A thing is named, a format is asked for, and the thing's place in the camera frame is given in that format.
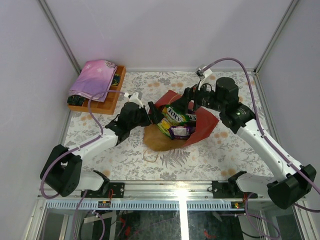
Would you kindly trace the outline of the green Fox's candy bag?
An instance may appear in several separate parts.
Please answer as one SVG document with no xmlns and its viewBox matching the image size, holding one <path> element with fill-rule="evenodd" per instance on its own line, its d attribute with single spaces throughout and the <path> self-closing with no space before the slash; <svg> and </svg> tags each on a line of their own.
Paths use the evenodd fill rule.
<svg viewBox="0 0 320 240">
<path fill-rule="evenodd" d="M 157 124 L 162 133 L 169 135 L 170 127 L 195 127 L 197 116 L 191 111 L 190 113 L 180 113 L 170 104 L 160 107 L 160 112 L 164 118 Z"/>
</svg>

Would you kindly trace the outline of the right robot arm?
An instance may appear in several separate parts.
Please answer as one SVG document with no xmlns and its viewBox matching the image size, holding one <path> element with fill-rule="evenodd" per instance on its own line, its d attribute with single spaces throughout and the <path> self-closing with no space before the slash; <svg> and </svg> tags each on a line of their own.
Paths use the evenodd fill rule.
<svg viewBox="0 0 320 240">
<path fill-rule="evenodd" d="M 219 112 L 222 123 L 234 134 L 248 143 L 265 162 L 273 178 L 239 173 L 228 184 L 228 192 L 240 197 L 245 192 L 269 196 L 279 208 L 286 210 L 307 195 L 312 188 L 317 171 L 311 165 L 302 165 L 264 130 L 258 116 L 239 101 L 239 88 L 230 77 L 216 81 L 214 90 L 207 90 L 207 84 L 187 87 L 174 105 L 183 113 L 193 103 L 193 110 L 205 107 Z"/>
</svg>

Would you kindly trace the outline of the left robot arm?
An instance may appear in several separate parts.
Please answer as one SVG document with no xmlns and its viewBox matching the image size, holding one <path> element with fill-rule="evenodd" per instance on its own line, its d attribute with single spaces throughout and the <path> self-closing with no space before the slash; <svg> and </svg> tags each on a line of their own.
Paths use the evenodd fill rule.
<svg viewBox="0 0 320 240">
<path fill-rule="evenodd" d="M 44 186 L 50 186 L 57 195 L 67 197 L 74 191 L 83 196 L 103 198 L 110 192 L 110 180 L 97 170 L 83 171 L 83 161 L 91 160 L 99 153 L 113 148 L 126 140 L 136 127 L 147 127 L 161 122 L 164 115 L 148 103 L 149 110 L 134 102 L 127 102 L 120 113 L 102 132 L 73 148 L 56 145 L 40 174 L 40 192 L 46 199 Z"/>
</svg>

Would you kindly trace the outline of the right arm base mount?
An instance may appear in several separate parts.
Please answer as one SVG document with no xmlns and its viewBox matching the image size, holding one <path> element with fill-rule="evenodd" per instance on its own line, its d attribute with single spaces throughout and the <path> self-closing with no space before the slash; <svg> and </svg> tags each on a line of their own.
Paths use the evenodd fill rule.
<svg viewBox="0 0 320 240">
<path fill-rule="evenodd" d="M 229 181 L 212 181 L 211 186 L 215 199 L 240 199 L 244 195 L 235 183 Z"/>
</svg>

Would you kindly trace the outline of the wooden organizer tray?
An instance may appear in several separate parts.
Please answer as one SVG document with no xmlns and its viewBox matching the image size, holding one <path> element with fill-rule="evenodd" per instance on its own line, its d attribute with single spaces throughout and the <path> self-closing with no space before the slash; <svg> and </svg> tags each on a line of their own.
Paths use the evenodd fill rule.
<svg viewBox="0 0 320 240">
<path fill-rule="evenodd" d="M 126 75 L 126 67 L 123 65 L 118 66 L 116 75 L 120 76 L 120 80 L 117 86 L 111 86 L 110 90 L 116 92 L 108 92 L 104 102 L 94 101 L 90 102 L 90 109 L 92 113 L 95 114 L 104 114 L 104 115 L 113 115 L 115 108 L 120 96 L 120 91 L 122 90 L 122 85 Z"/>
</svg>

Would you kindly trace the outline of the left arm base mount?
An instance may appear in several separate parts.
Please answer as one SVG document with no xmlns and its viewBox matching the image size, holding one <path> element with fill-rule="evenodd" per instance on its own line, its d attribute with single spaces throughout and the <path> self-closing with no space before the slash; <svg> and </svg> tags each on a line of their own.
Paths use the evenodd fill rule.
<svg viewBox="0 0 320 240">
<path fill-rule="evenodd" d="M 125 193 L 124 182 L 109 182 L 102 189 L 93 191 L 88 190 L 85 198 L 115 198 L 122 199 Z"/>
</svg>

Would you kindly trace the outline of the purple Fox's candy bag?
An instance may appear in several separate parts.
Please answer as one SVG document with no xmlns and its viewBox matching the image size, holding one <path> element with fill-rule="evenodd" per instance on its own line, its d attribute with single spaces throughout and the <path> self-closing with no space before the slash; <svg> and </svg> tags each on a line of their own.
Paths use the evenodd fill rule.
<svg viewBox="0 0 320 240">
<path fill-rule="evenodd" d="M 186 140 L 189 139 L 190 136 L 196 131 L 195 126 L 171 126 L 168 129 L 169 137 L 171 139 L 178 139 L 178 140 Z"/>
</svg>

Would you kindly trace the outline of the red paper bag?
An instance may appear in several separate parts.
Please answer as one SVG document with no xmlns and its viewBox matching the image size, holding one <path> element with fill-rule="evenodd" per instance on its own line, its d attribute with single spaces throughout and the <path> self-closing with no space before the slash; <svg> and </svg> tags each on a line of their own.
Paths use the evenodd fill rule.
<svg viewBox="0 0 320 240">
<path fill-rule="evenodd" d="M 143 143 L 147 151 L 154 151 L 157 154 L 166 151 L 175 151 L 196 144 L 210 136 L 219 120 L 208 110 L 200 107 L 195 111 L 195 131 L 187 139 L 171 139 L 166 136 L 156 125 L 149 125 L 144 128 Z"/>
</svg>

